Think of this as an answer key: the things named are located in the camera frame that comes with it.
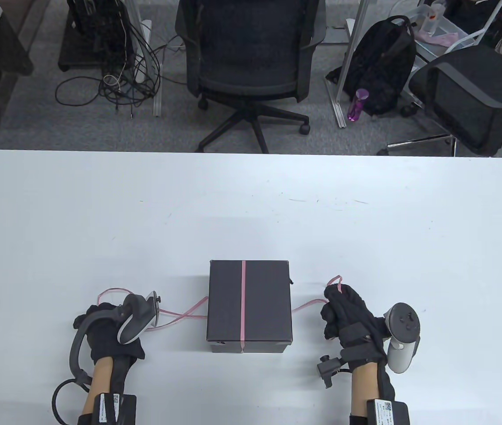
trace chair leg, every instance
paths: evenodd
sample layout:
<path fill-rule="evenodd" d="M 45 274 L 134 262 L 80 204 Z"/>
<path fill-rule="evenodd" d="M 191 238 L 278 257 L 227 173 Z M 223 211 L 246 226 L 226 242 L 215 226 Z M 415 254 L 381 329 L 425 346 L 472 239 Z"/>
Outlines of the chair leg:
<path fill-rule="evenodd" d="M 245 115 L 241 111 L 236 111 L 233 115 L 231 115 L 226 121 L 224 121 L 217 129 L 212 131 L 210 135 L 208 135 L 205 139 L 203 139 L 198 145 L 198 149 L 196 152 L 203 152 L 204 148 L 208 146 L 208 144 L 215 141 L 219 136 L 224 134 L 230 128 L 238 124 L 244 119 Z"/>
<path fill-rule="evenodd" d="M 263 136 L 263 130 L 261 130 L 261 124 L 259 124 L 259 120 L 257 117 L 253 117 L 249 120 L 251 125 L 253 126 L 253 130 L 255 131 L 255 135 L 257 136 L 257 140 L 259 141 L 259 146 L 261 147 L 261 152 L 263 154 L 269 153 L 269 148 L 267 147 L 267 142 L 265 141 L 265 136 Z"/>
<path fill-rule="evenodd" d="M 302 121 L 304 124 L 310 123 L 310 118 L 307 115 L 297 114 L 296 112 L 285 111 L 283 109 L 273 108 L 267 105 L 257 105 L 257 115 L 282 118 L 285 120 Z"/>

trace black box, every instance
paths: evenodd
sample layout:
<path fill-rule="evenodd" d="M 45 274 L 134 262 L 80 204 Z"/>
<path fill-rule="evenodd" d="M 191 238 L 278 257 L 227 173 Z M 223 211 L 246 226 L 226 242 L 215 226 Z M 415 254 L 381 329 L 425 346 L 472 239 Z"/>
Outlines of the black box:
<path fill-rule="evenodd" d="M 283 352 L 292 344 L 288 261 L 210 261 L 212 352 Z"/>

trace plastic container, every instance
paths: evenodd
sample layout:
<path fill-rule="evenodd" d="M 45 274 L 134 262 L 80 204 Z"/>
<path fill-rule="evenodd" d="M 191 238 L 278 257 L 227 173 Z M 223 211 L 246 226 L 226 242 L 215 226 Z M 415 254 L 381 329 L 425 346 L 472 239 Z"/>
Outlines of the plastic container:
<path fill-rule="evenodd" d="M 429 36 L 433 36 L 438 29 L 438 25 L 444 12 L 446 11 L 446 4 L 443 0 L 436 0 L 430 5 L 430 10 L 428 11 L 428 16 L 424 20 L 421 31 L 425 32 Z"/>

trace pink cloth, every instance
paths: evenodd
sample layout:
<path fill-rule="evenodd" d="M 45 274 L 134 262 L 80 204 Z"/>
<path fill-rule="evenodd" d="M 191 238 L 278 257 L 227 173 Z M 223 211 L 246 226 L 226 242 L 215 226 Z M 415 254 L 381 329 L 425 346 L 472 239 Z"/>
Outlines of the pink cloth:
<path fill-rule="evenodd" d="M 422 30 L 415 33 L 414 38 L 428 44 L 436 44 L 439 46 L 449 47 L 459 40 L 457 32 L 442 34 L 441 36 L 430 36 Z"/>

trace hand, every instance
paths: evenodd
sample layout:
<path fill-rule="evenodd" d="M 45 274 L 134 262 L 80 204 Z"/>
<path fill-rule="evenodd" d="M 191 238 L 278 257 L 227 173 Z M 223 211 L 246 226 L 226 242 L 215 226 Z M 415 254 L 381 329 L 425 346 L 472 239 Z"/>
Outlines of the hand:
<path fill-rule="evenodd" d="M 349 363 L 350 370 L 366 363 L 378 363 L 386 359 L 383 338 L 389 337 L 390 334 L 385 319 L 374 317 L 359 294 L 348 285 L 329 285 L 324 291 L 324 296 L 329 302 L 323 306 L 320 314 L 326 321 L 324 329 L 326 340 L 337 337 L 343 348 L 366 343 L 374 345 L 375 349 L 367 359 Z M 352 339 L 351 326 L 356 324 L 364 326 L 366 334 Z"/>
<path fill-rule="evenodd" d="M 73 327 L 78 329 L 83 320 L 90 314 L 100 310 L 112 310 L 113 304 L 101 303 L 99 306 L 92 305 L 85 314 L 81 314 L 74 320 Z M 115 358 L 116 356 L 129 356 L 131 365 L 135 364 L 137 359 L 143 360 L 145 352 L 141 346 L 140 339 L 130 344 L 119 344 L 117 341 L 117 332 L 119 331 L 117 323 L 111 319 L 101 319 L 93 322 L 87 330 L 87 343 L 91 347 L 91 360 L 97 363 L 97 360 L 103 357 Z"/>

